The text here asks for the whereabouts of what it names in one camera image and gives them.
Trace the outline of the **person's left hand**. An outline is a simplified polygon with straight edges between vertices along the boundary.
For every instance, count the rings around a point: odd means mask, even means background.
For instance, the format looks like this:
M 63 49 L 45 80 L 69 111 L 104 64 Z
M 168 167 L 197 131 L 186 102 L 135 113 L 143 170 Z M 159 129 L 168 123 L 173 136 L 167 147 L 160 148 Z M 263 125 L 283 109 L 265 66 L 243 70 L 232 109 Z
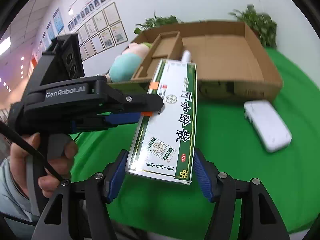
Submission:
M 33 146 L 33 148 L 38 148 L 41 141 L 40 133 L 35 133 L 31 136 L 25 135 L 23 136 L 23 139 Z M 65 155 L 57 159 L 51 159 L 49 163 L 59 175 L 63 178 L 69 179 L 71 178 L 71 168 L 73 167 L 74 157 L 77 152 L 77 144 L 74 141 L 70 141 L 65 145 Z M 29 153 L 20 148 L 17 144 L 13 143 L 11 145 L 10 172 L 16 184 L 26 196 L 29 196 L 26 179 L 26 158 L 28 155 Z M 42 194 L 46 198 L 50 198 L 53 195 L 59 184 L 59 180 L 56 179 L 49 171 L 46 171 L 46 175 L 38 179 L 38 185 L 42 190 Z

